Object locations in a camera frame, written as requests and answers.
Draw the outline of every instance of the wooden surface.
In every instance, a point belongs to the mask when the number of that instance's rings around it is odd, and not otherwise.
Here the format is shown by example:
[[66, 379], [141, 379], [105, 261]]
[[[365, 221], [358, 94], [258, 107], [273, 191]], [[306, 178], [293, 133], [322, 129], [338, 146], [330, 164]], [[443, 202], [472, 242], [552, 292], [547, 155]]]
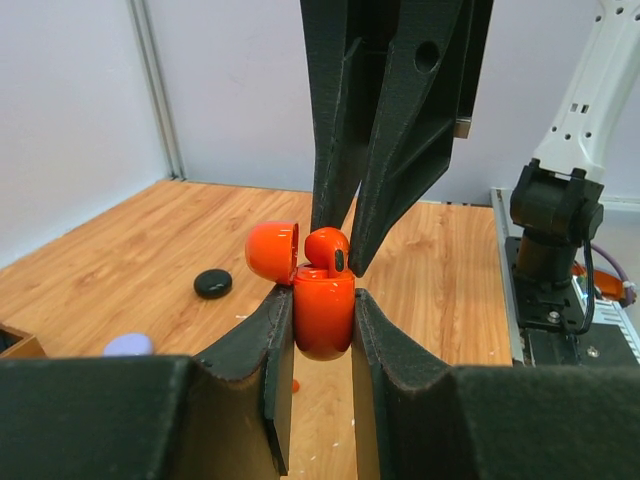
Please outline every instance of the wooden surface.
[[[297, 220], [304, 239], [310, 205], [306, 193], [161, 182], [1, 271], [0, 322], [35, 333], [50, 357], [99, 355], [131, 331], [159, 353], [197, 353], [271, 288], [245, 266], [249, 229]], [[233, 290], [200, 300], [193, 279], [213, 267], [232, 273]], [[415, 205], [359, 286], [443, 360], [510, 363], [490, 209]], [[350, 355], [297, 355], [295, 377], [290, 478], [356, 478]]]

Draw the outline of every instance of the purple object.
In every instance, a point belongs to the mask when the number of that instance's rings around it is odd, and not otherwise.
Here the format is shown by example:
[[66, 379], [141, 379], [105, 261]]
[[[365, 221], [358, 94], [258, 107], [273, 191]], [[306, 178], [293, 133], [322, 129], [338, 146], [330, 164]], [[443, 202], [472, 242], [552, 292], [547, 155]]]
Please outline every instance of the purple object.
[[153, 343], [143, 333], [127, 333], [116, 337], [104, 347], [102, 355], [105, 357], [121, 357], [129, 355], [151, 355]]
[[[618, 263], [618, 261], [611, 256], [611, 254], [609, 252], [607, 252], [604, 248], [599, 247], [597, 245], [591, 244], [591, 247], [593, 248], [594, 252], [598, 253], [602, 258], [604, 258], [607, 262], [609, 262], [609, 264], [616, 271], [616, 273], [618, 274], [618, 277], [620, 278], [620, 280], [622, 282], [629, 282], [630, 281], [629, 280], [629, 276], [627, 275], [627, 273], [622, 268], [622, 265], [620, 265]], [[633, 288], [632, 287], [625, 287], [624, 293], [625, 293], [626, 305], [622, 305], [623, 308], [624, 307], [628, 307], [629, 305], [633, 304]]]

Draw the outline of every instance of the white wall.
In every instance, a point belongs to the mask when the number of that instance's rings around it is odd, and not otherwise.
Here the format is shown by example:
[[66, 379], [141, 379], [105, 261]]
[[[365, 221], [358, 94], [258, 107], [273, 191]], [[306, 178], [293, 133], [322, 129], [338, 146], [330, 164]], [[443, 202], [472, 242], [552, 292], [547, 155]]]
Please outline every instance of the white wall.
[[[596, 0], [496, 0], [471, 138], [433, 200], [512, 187], [555, 114]], [[311, 109], [298, 0], [150, 2], [189, 178], [307, 190]], [[605, 195], [640, 196], [640, 85], [610, 150]]]
[[0, 1], [0, 266], [166, 172], [125, 0]]
[[310, 190], [299, 0], [154, 0], [149, 8], [187, 178]]

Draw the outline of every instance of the black puck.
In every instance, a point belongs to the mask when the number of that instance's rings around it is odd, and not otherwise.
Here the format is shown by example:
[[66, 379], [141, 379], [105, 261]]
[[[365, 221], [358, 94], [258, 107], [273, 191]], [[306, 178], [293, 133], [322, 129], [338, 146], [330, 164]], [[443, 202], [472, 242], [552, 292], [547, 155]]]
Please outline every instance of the black puck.
[[215, 268], [205, 270], [193, 281], [193, 289], [202, 298], [224, 297], [231, 290], [231, 274]]

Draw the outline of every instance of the orange earbud case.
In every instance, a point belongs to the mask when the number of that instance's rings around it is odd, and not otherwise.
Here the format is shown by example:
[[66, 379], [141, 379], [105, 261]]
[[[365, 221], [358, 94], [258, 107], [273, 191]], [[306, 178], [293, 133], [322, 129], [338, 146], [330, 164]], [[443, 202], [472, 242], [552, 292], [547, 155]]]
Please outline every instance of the orange earbud case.
[[300, 351], [314, 360], [333, 360], [351, 345], [355, 276], [347, 267], [349, 241], [325, 227], [305, 240], [310, 263], [296, 267], [298, 225], [257, 225], [245, 246], [256, 274], [282, 285], [293, 284], [293, 329]]

